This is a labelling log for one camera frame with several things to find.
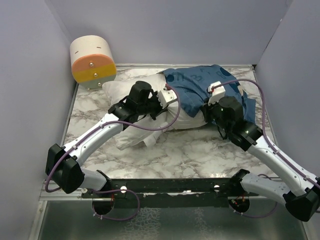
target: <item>white bolt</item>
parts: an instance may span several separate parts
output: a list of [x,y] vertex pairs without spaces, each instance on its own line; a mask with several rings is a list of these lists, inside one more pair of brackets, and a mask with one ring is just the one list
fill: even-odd
[[122,187],[120,187],[120,189],[121,189],[121,190],[127,190],[127,187],[126,187],[126,186],[122,186]]
[[219,188],[220,188],[220,186],[219,185],[214,185],[214,191],[216,192],[216,193],[218,193],[220,190],[219,190]]

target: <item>cylindrical object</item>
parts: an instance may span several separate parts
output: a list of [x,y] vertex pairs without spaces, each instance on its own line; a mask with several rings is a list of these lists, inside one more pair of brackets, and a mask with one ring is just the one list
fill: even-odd
[[98,89],[116,77],[110,47],[100,36],[82,36],[70,45],[73,78],[87,89]]

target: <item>marble surface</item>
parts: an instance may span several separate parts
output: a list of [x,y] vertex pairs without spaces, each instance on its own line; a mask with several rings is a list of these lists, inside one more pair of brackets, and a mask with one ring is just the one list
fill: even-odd
[[[118,67],[115,81],[142,79],[164,68]],[[227,68],[236,78],[255,80],[253,70]],[[256,99],[256,123],[262,126],[262,101],[256,86],[241,82],[250,98]],[[65,142],[82,135],[108,111],[102,89],[87,91],[79,86],[70,117]],[[272,138],[270,125],[266,132]],[[88,170],[101,170],[110,178],[227,178],[239,169],[255,174],[274,175],[257,158],[228,140],[222,140],[217,129],[204,126],[196,129],[168,131],[157,144],[147,148],[143,144],[118,150],[110,139],[85,162]]]

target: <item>blue cloth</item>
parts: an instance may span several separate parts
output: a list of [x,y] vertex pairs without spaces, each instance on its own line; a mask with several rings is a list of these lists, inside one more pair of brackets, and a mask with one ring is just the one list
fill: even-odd
[[[181,101],[181,108],[192,118],[200,111],[205,99],[210,97],[207,92],[210,84],[220,81],[225,83],[236,78],[219,65],[194,66],[189,68],[169,68],[162,72],[166,82],[176,89]],[[255,123],[256,100],[248,98],[246,92],[241,96],[238,82],[224,85],[225,95],[234,96],[243,107],[244,119]]]

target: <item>white fabric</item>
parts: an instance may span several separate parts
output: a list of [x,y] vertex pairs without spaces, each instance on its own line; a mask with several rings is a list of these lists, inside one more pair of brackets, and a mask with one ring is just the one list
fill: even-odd
[[[108,81],[102,85],[102,89],[107,96],[107,104],[110,107],[116,104],[131,90],[132,85],[136,81],[144,81],[152,86],[154,91],[162,90],[166,85],[166,78],[162,73],[146,76],[139,79],[123,80],[123,81]],[[152,120],[150,116],[136,122],[136,125],[148,128],[165,127],[175,118],[178,110],[178,103],[174,102],[168,106],[168,111],[160,114],[156,120]],[[172,129],[191,129],[205,125],[205,119],[201,111],[195,117],[190,117],[184,110],[181,109],[177,121],[167,130]],[[144,142],[147,147],[154,145],[163,131],[147,131],[136,127],[129,126],[126,130],[115,136],[116,147],[120,150],[134,146],[140,142]]]

